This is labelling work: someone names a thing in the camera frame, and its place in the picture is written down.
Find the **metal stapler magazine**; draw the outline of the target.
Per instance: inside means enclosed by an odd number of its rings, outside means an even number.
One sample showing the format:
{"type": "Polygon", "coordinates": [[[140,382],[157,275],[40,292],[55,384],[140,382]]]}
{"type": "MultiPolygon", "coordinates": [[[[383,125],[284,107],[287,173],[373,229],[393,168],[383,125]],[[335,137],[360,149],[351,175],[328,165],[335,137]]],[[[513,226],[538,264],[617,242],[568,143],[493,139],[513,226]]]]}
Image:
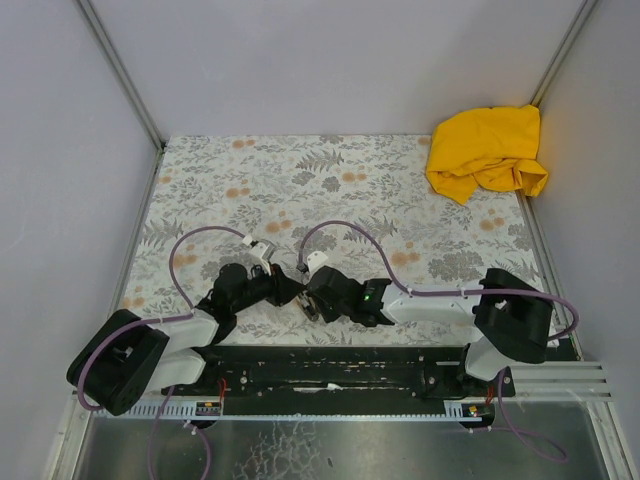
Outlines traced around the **metal stapler magazine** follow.
{"type": "Polygon", "coordinates": [[[319,313],[316,310],[316,307],[313,301],[304,293],[299,294],[296,297],[297,304],[299,305],[302,313],[305,317],[311,321],[316,322],[319,318],[319,313]]]}

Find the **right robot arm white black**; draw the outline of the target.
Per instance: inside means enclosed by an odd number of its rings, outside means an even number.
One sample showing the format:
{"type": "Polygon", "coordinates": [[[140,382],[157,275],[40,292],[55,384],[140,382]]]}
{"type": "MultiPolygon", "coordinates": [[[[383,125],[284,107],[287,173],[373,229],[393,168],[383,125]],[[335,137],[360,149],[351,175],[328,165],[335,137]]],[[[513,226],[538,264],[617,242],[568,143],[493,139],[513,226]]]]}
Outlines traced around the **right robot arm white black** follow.
{"type": "Polygon", "coordinates": [[[546,360],[553,301],[502,269],[491,268],[477,283],[457,290],[431,287],[420,295],[389,279],[360,283],[323,266],[306,291],[327,323],[347,317],[365,327],[436,322],[475,328],[480,337],[468,345],[463,367],[478,380],[493,380],[514,363],[546,360]]]}

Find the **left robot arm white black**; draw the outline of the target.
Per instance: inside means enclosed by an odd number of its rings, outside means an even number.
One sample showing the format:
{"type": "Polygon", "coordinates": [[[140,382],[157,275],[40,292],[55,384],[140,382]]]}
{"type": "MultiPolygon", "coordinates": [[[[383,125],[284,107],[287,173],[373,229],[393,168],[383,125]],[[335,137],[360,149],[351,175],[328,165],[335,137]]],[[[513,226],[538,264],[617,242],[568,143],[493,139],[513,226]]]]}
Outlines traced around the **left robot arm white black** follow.
{"type": "Polygon", "coordinates": [[[226,264],[188,314],[161,320],[114,312],[71,362],[66,380],[85,408],[122,415],[147,392],[195,383],[205,367],[196,350],[225,340],[239,312],[263,301],[281,307],[303,290],[277,264],[226,264]]]}

